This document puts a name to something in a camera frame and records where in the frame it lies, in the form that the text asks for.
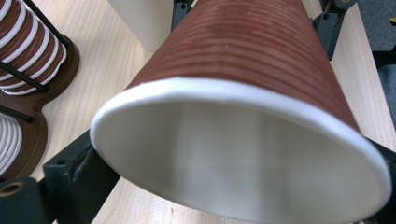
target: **black bracket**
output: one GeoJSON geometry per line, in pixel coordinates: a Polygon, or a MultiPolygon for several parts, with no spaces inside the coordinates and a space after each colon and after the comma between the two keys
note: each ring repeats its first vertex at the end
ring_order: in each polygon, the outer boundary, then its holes
{"type": "Polygon", "coordinates": [[[347,10],[357,2],[358,0],[320,0],[323,13],[318,15],[312,24],[330,61],[334,55],[347,10]]]}
{"type": "Polygon", "coordinates": [[[367,138],[373,146],[378,150],[387,163],[390,181],[392,185],[392,193],[385,206],[377,213],[363,220],[363,223],[373,224],[388,224],[396,223],[396,153],[384,146],[379,145],[377,142],[367,138]]]}
{"type": "Polygon", "coordinates": [[[190,12],[193,2],[194,0],[174,0],[171,31],[173,31],[190,12]]]}
{"type": "Polygon", "coordinates": [[[91,223],[120,176],[84,133],[44,164],[45,177],[0,184],[1,223],[91,223]]]}

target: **metal rod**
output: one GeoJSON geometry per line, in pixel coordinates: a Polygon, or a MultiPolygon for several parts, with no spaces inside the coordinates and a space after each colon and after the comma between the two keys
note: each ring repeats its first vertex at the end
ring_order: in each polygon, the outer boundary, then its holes
{"type": "Polygon", "coordinates": [[[33,118],[31,116],[22,114],[21,112],[18,112],[16,110],[10,109],[10,108],[2,106],[2,105],[0,105],[0,113],[11,116],[16,119],[24,120],[28,123],[32,123],[35,120],[35,118],[33,118]]]}
{"type": "Polygon", "coordinates": [[[6,72],[10,73],[12,76],[20,78],[22,81],[26,82],[27,84],[30,84],[34,87],[36,87],[40,91],[47,91],[48,87],[41,85],[39,82],[29,78],[22,72],[18,71],[17,69],[9,66],[6,63],[3,63],[0,61],[0,68],[5,70],[6,72]]]}
{"type": "Polygon", "coordinates": [[[40,9],[31,0],[23,0],[23,2],[37,15],[37,17],[44,22],[44,24],[52,31],[52,33],[61,41],[65,48],[69,45],[66,39],[59,33],[59,31],[52,25],[47,17],[40,11],[40,9]]]}

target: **screw hole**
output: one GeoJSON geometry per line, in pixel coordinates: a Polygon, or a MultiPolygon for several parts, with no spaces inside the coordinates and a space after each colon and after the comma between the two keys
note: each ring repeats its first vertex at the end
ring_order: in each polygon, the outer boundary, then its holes
{"type": "Polygon", "coordinates": [[[330,15],[328,13],[323,15],[323,20],[328,20],[330,18],[330,15]]]}
{"type": "Polygon", "coordinates": [[[57,163],[58,165],[67,165],[69,163],[69,160],[60,160],[57,163]]]}
{"type": "Polygon", "coordinates": [[[21,182],[11,183],[6,185],[0,189],[0,197],[7,197],[12,195],[21,189],[23,189],[24,185],[21,182]]]}

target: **white paper cup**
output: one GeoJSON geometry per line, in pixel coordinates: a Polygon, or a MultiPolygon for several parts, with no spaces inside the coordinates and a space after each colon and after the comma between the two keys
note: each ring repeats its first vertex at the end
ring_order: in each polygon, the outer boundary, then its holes
{"type": "Polygon", "coordinates": [[[145,49],[155,51],[171,33],[173,1],[107,0],[145,49]]]}
{"type": "Polygon", "coordinates": [[[9,129],[7,125],[7,121],[3,118],[3,115],[0,114],[0,125],[2,133],[0,135],[0,160],[6,155],[6,143],[9,135],[9,129]]]}
{"type": "Polygon", "coordinates": [[[13,118],[10,118],[11,126],[14,130],[14,137],[12,139],[11,145],[9,146],[9,150],[3,162],[0,162],[0,175],[6,172],[6,170],[12,165],[12,162],[17,158],[22,143],[22,131],[21,125],[13,118]]]}
{"type": "Polygon", "coordinates": [[[7,127],[7,137],[4,139],[5,143],[3,144],[3,151],[0,155],[0,169],[2,169],[4,167],[4,164],[6,163],[9,148],[15,137],[15,129],[12,126],[11,121],[7,117],[3,116],[3,122],[6,124],[7,127]]]}

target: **stacked brown cups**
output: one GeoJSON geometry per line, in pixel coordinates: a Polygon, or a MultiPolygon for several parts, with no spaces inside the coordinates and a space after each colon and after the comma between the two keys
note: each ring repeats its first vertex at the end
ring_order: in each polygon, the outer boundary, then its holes
{"type": "MultiPolygon", "coordinates": [[[[42,85],[50,82],[66,58],[66,49],[19,0],[0,0],[0,60],[42,85]]],[[[0,70],[0,89],[24,95],[36,88],[0,70]]]]}

